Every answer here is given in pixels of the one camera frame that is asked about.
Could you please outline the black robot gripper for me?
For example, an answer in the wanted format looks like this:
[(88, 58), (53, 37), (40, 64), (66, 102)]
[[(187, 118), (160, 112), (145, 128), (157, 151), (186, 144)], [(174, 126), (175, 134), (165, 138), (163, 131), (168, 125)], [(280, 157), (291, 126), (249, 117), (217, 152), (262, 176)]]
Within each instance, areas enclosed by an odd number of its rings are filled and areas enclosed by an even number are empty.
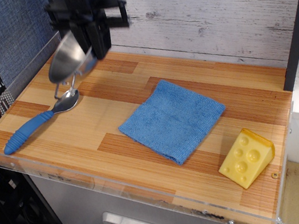
[(130, 25), (125, 6), (125, 0), (50, 0), (44, 8), (54, 29), (70, 30), (85, 53), (92, 44), (101, 60), (111, 48), (109, 27)]

